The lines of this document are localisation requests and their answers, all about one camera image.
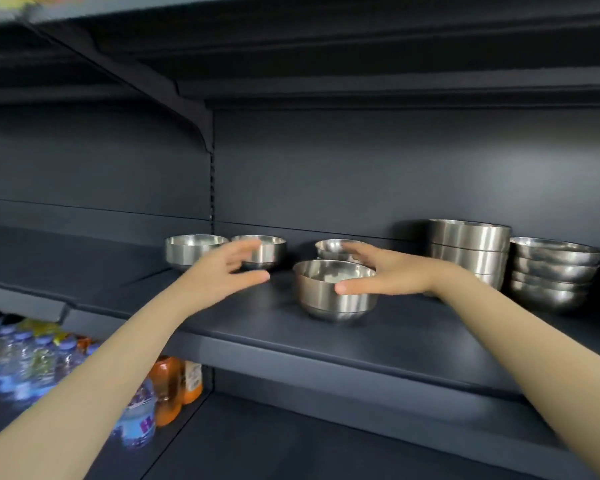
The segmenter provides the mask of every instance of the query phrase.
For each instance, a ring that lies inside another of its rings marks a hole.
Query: hand
[[[379,249],[371,244],[348,242],[343,247],[364,265],[376,268],[376,275],[341,281],[335,287],[338,294],[435,292],[439,278],[455,266],[439,259]]]
[[[202,256],[172,284],[187,316],[215,305],[236,291],[268,281],[266,271],[232,274],[261,244],[258,239],[223,244]]]

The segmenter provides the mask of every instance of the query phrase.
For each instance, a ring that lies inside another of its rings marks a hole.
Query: right hand
[[[376,268],[376,275],[341,281],[335,287],[338,294],[435,292],[440,277],[455,267],[439,259],[379,249],[371,244],[348,242],[343,247],[364,265]]]

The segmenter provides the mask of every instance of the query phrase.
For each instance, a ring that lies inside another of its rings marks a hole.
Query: bottle with orange liquid
[[[182,409],[182,393],[180,376],[182,363],[180,359],[161,355],[155,361],[149,379],[157,398],[155,405],[155,425],[160,428],[177,418]]]
[[[202,366],[199,363],[182,361],[182,403],[191,404],[202,394]]]

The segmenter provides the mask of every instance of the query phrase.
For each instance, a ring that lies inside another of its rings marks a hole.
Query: forearm
[[[0,434],[0,479],[79,479],[186,312],[169,288]]]
[[[436,293],[600,474],[600,356],[460,268],[448,267]]]

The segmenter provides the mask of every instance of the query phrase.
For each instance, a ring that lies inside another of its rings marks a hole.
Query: left hand
[[[261,244],[258,239],[233,241],[202,256],[171,286],[184,313],[192,315],[237,291],[268,281],[266,271],[233,274]]]

